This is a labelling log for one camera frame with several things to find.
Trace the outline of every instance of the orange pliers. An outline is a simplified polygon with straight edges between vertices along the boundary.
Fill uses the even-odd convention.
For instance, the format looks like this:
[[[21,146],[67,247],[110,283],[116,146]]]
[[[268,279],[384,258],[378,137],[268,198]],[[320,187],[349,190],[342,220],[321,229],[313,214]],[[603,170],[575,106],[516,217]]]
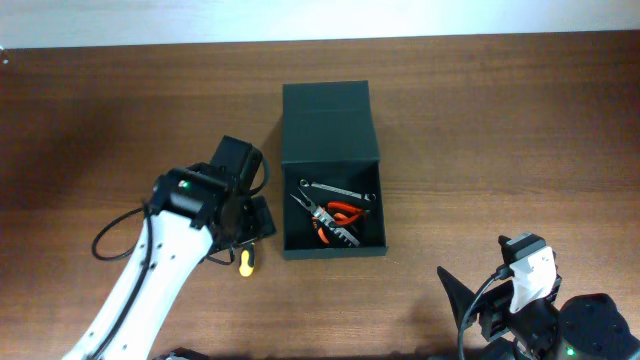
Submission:
[[[369,213],[368,210],[347,204],[342,201],[329,201],[325,210],[336,220],[335,227],[345,227],[354,224],[358,219],[364,218]],[[329,239],[324,233],[318,218],[312,217],[313,228],[318,231],[318,236],[323,243],[329,244]]]

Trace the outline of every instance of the wrench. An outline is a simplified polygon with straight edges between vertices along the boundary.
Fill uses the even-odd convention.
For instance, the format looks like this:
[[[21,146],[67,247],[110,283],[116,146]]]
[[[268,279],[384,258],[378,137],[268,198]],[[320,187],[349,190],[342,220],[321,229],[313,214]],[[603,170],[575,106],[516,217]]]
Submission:
[[[340,188],[329,186],[329,185],[325,185],[325,184],[320,184],[320,183],[313,182],[313,181],[307,181],[305,179],[300,179],[300,186],[302,186],[302,187],[310,187],[311,186],[311,187],[314,187],[316,189],[333,191],[333,192],[338,193],[338,194],[353,196],[354,198],[358,198],[360,200],[374,201],[376,199],[376,194],[360,194],[360,193],[357,193],[357,192],[344,190],[344,189],[340,189]]]

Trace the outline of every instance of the brown wooden surface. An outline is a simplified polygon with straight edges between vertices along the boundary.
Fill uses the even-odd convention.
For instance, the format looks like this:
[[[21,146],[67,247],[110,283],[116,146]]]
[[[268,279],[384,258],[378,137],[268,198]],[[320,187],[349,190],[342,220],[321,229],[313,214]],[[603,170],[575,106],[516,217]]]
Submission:
[[[0,65],[0,357],[59,358],[125,262],[89,252],[169,168],[223,134],[261,147],[282,224],[283,83],[368,79],[389,253],[258,267],[206,263],[152,355],[335,356],[436,351],[455,325],[436,266],[476,288],[499,234],[557,252],[558,304],[609,293],[640,334],[640,34],[431,37],[10,51]],[[105,239],[137,238],[129,220]],[[474,328],[470,345],[484,344]]]

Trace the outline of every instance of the open box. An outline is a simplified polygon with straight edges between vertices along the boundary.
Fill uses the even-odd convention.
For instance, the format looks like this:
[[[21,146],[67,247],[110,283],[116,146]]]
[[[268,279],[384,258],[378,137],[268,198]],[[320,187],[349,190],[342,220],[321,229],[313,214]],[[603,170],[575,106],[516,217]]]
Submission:
[[[284,178],[284,257],[318,259],[381,256],[387,252],[380,173],[380,154],[371,120],[366,81],[289,84],[283,86],[282,172]],[[343,201],[370,210],[354,234],[359,247],[341,242],[325,245],[311,214],[290,194],[302,198],[300,180],[358,193],[368,202],[313,187],[302,188],[316,204]]]

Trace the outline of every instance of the white background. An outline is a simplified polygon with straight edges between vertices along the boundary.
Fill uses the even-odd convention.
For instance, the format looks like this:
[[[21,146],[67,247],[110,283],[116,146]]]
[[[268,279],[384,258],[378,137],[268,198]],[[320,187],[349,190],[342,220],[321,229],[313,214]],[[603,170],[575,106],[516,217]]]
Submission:
[[[640,0],[0,0],[6,48],[640,28]]]

